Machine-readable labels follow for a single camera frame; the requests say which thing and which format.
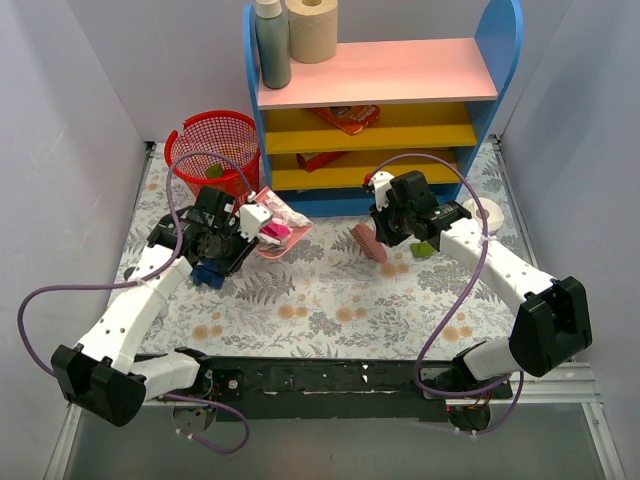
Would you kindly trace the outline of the pink hand brush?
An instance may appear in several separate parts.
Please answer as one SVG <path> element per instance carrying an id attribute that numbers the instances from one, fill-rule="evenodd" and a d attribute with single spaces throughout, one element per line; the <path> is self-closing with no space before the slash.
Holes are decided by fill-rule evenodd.
<path id="1" fill-rule="evenodd" d="M 373 230 L 364 223 L 355 225 L 351 235 L 363 253 L 371 260 L 383 264 L 387 261 L 387 253 L 382 243 L 376 240 Z"/>

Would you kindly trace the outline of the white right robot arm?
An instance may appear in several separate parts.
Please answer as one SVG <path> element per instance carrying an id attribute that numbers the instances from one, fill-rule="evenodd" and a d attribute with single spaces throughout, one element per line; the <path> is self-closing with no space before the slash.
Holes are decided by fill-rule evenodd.
<path id="1" fill-rule="evenodd" d="M 475 397 L 489 379 L 516 371 L 542 377 L 592 344 L 586 289 L 577 279 L 558 280 L 483 234 L 462 205 L 439 203 L 418 171 L 398 177 L 380 171 L 365 187 L 375 196 L 377 241 L 392 247 L 415 237 L 462 266 L 479 267 L 480 280 L 515 316 L 509 336 L 454 358 L 452 383 L 460 395 Z"/>

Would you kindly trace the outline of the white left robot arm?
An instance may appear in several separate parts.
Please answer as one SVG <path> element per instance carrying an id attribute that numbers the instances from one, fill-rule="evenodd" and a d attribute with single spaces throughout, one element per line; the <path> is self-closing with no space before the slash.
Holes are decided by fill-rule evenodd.
<path id="1" fill-rule="evenodd" d="M 167 393 L 205 398 L 213 386 L 206 355 L 187 347 L 145 361 L 136 354 L 193 268 L 207 260 L 223 277 L 235 273 L 272 217 L 254 194 L 236 206 L 232 195 L 211 187 L 201 189 L 194 205 L 163 216 L 147 238 L 130 287 L 74 347 L 59 346 L 52 355 L 63 396 L 116 427 L 129 423 L 145 401 Z"/>

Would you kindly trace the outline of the pink dustpan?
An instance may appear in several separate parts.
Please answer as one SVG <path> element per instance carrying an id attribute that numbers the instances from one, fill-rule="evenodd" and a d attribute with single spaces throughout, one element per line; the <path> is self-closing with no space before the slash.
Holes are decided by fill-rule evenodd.
<path id="1" fill-rule="evenodd" d="M 258 232 L 256 252 L 267 259 L 277 259 L 288 253 L 312 228 L 313 222 L 295 211 L 269 187 L 252 192 L 249 200 L 272 213 L 271 220 Z"/>

